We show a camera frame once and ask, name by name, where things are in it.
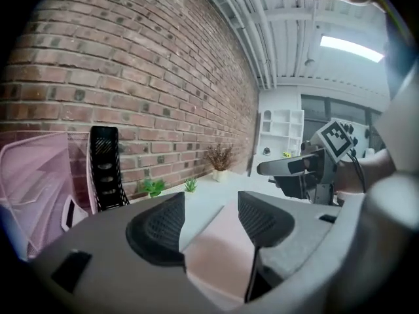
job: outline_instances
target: brick wall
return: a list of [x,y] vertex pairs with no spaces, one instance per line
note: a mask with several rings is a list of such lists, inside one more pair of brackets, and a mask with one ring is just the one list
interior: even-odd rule
[[3,74],[1,130],[116,126],[128,195],[203,175],[207,146],[251,157],[257,88],[208,0],[42,0]]

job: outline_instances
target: ceiling pipe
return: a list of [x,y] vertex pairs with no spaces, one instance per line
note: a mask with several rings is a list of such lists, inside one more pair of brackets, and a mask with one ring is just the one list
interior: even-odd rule
[[263,71],[264,71],[264,75],[265,75],[265,79],[266,79],[266,86],[268,89],[270,89],[271,84],[270,84],[270,77],[269,77],[269,72],[268,72],[268,67],[267,67],[267,59],[266,56],[264,54],[264,50],[263,50],[263,46],[262,46],[262,40],[259,36],[259,33],[257,32],[256,29],[256,25],[253,22],[253,19],[251,18],[251,15],[247,9],[246,3],[244,2],[244,0],[236,0],[240,6],[240,9],[243,11],[244,16],[246,17],[246,22],[247,25],[249,26],[249,30],[250,33],[253,37],[253,42],[256,44],[256,48],[257,51],[259,53],[259,57],[261,58],[263,63]]
[[262,32],[264,37],[266,37],[268,41],[268,57],[270,61],[270,71],[272,74],[272,78],[274,79],[274,87],[276,88],[277,85],[277,69],[276,69],[276,55],[274,50],[274,40],[272,38],[272,32],[269,28],[268,19],[266,18],[265,11],[263,9],[261,0],[251,0],[251,2],[255,5],[256,13],[261,18],[262,23]]
[[256,63],[257,72],[261,76],[262,72],[261,72],[261,67],[259,66],[259,60],[257,59],[255,49],[251,43],[247,29],[242,21],[242,17],[240,16],[240,13],[237,11],[236,7],[234,6],[234,3],[231,0],[225,0],[225,1],[228,3],[229,7],[233,11],[234,15],[237,18],[237,21],[239,22],[240,28],[243,30],[243,34],[244,34],[244,37],[246,38],[247,44],[249,45],[251,55],[253,56],[253,59],[255,60],[255,63]]

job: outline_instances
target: person's hand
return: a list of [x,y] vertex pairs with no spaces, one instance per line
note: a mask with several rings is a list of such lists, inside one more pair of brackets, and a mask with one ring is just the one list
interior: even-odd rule
[[[319,145],[310,145],[305,142],[301,145],[301,154],[310,154],[311,152],[321,148]],[[374,183],[382,178],[390,176],[395,171],[395,166],[390,154],[386,149],[378,151],[369,158],[358,160],[365,178],[365,188],[368,190]],[[304,162],[306,169],[310,166],[310,162]],[[362,193],[362,184],[356,173],[352,161],[341,160],[337,164],[335,176],[335,191],[347,193]]]
[[[311,154],[312,152],[321,148],[320,145],[311,145],[309,141],[301,145],[301,155]],[[310,161],[304,160],[306,169],[310,167]],[[352,162],[340,161],[337,164],[337,171],[335,176],[335,192],[362,192],[362,185],[357,177],[354,165]]]

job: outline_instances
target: white shelf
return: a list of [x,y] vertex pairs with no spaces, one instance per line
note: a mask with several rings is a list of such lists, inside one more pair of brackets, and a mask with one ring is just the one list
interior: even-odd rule
[[280,136],[288,136],[289,135],[289,123],[277,123],[273,122],[271,124],[271,130],[272,133],[275,135]]
[[270,122],[269,121],[263,122],[263,124],[262,124],[262,132],[263,133],[270,132]]
[[291,117],[291,111],[289,109],[279,109],[273,112],[273,120],[289,122]]
[[272,119],[272,113],[270,111],[263,112],[263,120],[269,121]]
[[291,111],[291,123],[303,124],[304,111]]
[[269,148],[271,156],[280,159],[283,152],[292,156],[301,153],[304,111],[290,109],[270,109],[263,113],[260,125],[257,154]]

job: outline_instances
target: fluorescent light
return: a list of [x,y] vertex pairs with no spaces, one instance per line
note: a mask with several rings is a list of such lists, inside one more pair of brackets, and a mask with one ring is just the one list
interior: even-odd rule
[[345,41],[343,39],[336,39],[334,37],[323,36],[321,38],[320,46],[326,46],[327,48],[339,49],[352,54],[368,58],[369,60],[375,61],[378,63],[383,57],[383,54],[380,54],[377,51],[365,48],[362,45],[355,44],[352,42]]

